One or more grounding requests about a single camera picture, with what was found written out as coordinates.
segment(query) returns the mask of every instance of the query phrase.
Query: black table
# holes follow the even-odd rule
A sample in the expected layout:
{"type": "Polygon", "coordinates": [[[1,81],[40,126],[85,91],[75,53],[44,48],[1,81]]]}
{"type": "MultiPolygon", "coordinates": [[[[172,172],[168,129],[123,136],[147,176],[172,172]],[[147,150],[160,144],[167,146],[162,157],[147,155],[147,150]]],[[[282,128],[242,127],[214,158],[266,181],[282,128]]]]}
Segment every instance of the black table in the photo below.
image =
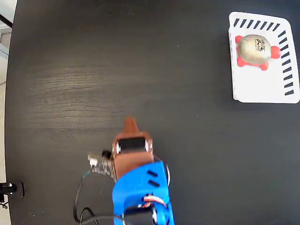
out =
{"type": "MultiPolygon", "coordinates": [[[[299,224],[300,105],[233,100],[232,11],[287,18],[300,54],[296,1],[18,1],[5,152],[27,195],[10,197],[12,225],[75,224],[87,153],[127,115],[169,164],[176,224],[299,224]]],[[[92,177],[80,207],[111,212],[113,181],[92,177]]]]}

